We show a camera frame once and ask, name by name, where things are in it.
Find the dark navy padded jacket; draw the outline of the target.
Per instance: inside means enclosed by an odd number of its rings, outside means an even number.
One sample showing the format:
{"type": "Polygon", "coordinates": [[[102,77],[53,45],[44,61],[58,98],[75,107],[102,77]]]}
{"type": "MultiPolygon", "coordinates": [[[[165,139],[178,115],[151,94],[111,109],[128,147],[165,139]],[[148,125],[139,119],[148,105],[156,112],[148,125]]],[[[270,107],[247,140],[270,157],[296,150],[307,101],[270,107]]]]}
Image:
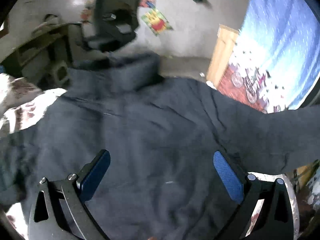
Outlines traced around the dark navy padded jacket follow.
{"type": "Polygon", "coordinates": [[[102,150],[111,165],[88,208],[111,239],[212,239],[236,204],[220,151],[249,172],[319,158],[319,107],[264,114],[194,79],[163,78],[154,53],[71,69],[35,125],[1,139],[1,204],[29,216],[42,177],[59,180],[102,150]]]}

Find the floral white red bedspread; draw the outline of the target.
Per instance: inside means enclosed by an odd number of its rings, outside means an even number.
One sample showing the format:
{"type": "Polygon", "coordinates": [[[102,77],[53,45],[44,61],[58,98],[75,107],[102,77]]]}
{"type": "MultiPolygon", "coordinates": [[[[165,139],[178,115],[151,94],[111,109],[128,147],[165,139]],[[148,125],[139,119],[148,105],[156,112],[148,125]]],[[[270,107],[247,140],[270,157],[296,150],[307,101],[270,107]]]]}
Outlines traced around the floral white red bedspread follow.
{"type": "Polygon", "coordinates": [[[63,88],[42,91],[25,78],[1,74],[1,137],[27,129],[41,120],[63,88]]]}

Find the blue printed curtain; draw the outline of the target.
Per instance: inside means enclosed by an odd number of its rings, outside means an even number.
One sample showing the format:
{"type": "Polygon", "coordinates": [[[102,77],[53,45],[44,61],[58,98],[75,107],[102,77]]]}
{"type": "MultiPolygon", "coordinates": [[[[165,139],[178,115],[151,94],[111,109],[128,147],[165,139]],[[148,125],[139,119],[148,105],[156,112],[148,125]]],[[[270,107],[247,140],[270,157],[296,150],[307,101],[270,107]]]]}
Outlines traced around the blue printed curtain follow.
{"type": "Polygon", "coordinates": [[[263,113],[298,109],[319,80],[319,21],[305,0],[249,0],[217,90],[263,113]]]}

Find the wooden desk with shelf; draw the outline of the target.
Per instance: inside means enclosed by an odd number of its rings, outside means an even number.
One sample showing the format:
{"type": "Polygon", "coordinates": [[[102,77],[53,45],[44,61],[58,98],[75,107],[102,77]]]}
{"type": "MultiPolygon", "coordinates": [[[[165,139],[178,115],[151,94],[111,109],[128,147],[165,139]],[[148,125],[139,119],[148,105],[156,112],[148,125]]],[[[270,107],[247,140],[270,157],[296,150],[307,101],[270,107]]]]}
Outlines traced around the wooden desk with shelf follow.
{"type": "Polygon", "coordinates": [[[65,23],[37,31],[29,41],[15,48],[1,61],[4,73],[14,78],[23,77],[42,90],[66,88],[69,80],[61,87],[53,85],[49,68],[60,60],[67,63],[68,70],[72,66],[69,26],[65,23]]]}

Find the black mesh office chair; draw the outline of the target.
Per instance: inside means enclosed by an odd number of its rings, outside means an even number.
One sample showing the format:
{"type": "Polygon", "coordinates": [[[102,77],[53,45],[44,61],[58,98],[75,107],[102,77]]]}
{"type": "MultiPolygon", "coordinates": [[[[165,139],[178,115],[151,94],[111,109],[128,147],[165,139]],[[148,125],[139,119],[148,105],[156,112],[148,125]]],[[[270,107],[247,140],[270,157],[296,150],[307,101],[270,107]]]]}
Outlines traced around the black mesh office chair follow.
{"type": "Polygon", "coordinates": [[[140,0],[95,0],[92,22],[95,34],[83,38],[83,48],[114,52],[132,42],[139,27],[139,3],[140,0]]]}

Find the Winnie the Pooh poster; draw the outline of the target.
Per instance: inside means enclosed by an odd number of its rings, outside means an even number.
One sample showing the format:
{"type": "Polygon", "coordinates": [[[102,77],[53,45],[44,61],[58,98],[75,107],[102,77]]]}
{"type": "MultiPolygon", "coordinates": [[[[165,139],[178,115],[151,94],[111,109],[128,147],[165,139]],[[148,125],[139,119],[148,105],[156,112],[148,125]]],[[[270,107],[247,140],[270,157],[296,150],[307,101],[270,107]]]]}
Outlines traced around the Winnie the Pooh poster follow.
{"type": "Polygon", "coordinates": [[[151,9],[141,17],[142,21],[149,27],[155,36],[173,27],[164,15],[156,8],[151,9]]]}

